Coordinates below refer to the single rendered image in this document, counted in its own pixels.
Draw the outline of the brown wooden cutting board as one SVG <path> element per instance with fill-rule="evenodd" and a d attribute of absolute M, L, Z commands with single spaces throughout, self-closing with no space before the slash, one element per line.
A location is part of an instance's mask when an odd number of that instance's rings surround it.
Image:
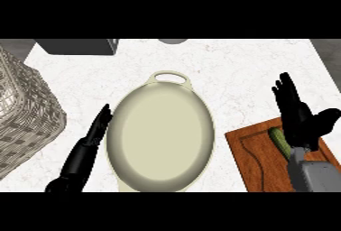
<path fill-rule="evenodd" d="M 294 192 L 288 175 L 288 161 L 269 137 L 269 129 L 282 129 L 281 118 L 270 119 L 259 124 L 245 126 L 225 134 L 231 152 L 239 168 L 239 174 L 250 192 Z M 341 163 L 338 162 L 324 139 L 319 139 L 319 150 L 304 155 L 304 160 L 330 162 L 322 166 L 322 173 L 328 177 L 328 188 L 319 191 L 341 192 Z"/>

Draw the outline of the cream oval pot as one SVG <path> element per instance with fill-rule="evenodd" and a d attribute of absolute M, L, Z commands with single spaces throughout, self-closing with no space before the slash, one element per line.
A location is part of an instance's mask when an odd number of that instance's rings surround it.
<path fill-rule="evenodd" d="M 123 98 L 107 130 L 108 161 L 121 192 L 175 192 L 198 180 L 213 153 L 214 124 L 189 80 L 155 72 Z"/>

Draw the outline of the green squash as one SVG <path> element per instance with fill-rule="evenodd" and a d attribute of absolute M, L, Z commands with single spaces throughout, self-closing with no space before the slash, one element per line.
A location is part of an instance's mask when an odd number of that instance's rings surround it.
<path fill-rule="evenodd" d="M 285 159 L 291 158 L 291 145 L 287 143 L 284 132 L 278 127 L 268 129 L 269 138 L 279 149 L 279 152 Z"/>

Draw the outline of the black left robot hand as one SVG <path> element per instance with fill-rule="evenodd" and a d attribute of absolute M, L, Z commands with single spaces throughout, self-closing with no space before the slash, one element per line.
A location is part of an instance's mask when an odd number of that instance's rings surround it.
<path fill-rule="evenodd" d="M 61 175 L 46 186 L 46 192 L 64 193 L 83 191 L 113 117 L 110 105 L 105 105 L 92 122 L 87 135 L 77 141 L 70 152 L 62 165 Z"/>

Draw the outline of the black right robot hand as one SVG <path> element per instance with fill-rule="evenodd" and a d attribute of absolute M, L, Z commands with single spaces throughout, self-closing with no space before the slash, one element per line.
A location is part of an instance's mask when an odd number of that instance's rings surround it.
<path fill-rule="evenodd" d="M 341 109 L 324 109 L 316 115 L 307 103 L 300 99 L 296 84 L 288 72 L 279 74 L 272 88 L 281 113 L 282 130 L 287 143 L 312 152 L 319 150 L 321 138 L 332 132 L 341 118 Z"/>

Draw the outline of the dark grey appliance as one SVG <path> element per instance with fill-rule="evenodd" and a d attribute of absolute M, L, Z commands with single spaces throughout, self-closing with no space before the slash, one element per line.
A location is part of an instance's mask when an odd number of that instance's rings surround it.
<path fill-rule="evenodd" d="M 40 47 L 53 55 L 114 55 L 118 39 L 36 39 Z"/>

